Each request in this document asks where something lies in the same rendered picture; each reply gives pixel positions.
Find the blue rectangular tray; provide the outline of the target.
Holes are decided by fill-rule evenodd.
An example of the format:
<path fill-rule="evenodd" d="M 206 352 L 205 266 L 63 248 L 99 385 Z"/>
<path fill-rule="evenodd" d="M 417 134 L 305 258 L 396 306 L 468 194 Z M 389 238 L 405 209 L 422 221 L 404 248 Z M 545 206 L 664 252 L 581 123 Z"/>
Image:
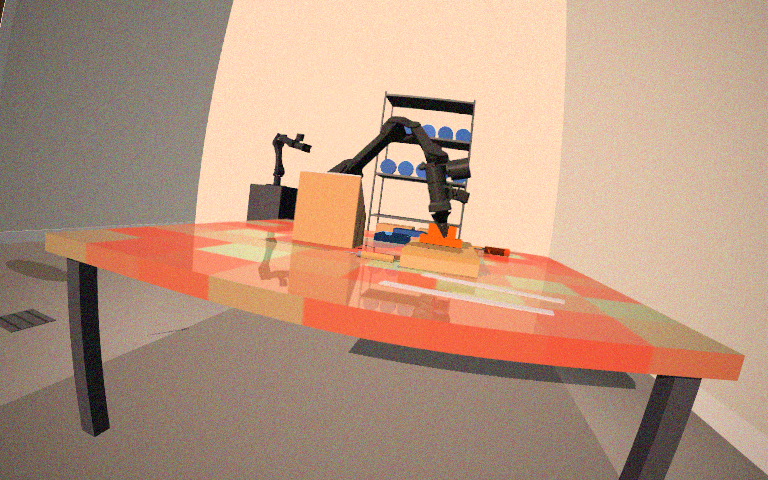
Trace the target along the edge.
<path fill-rule="evenodd" d="M 407 244 L 411 240 L 411 235 L 381 231 L 374 233 L 374 240 L 392 242 L 398 244 Z"/>

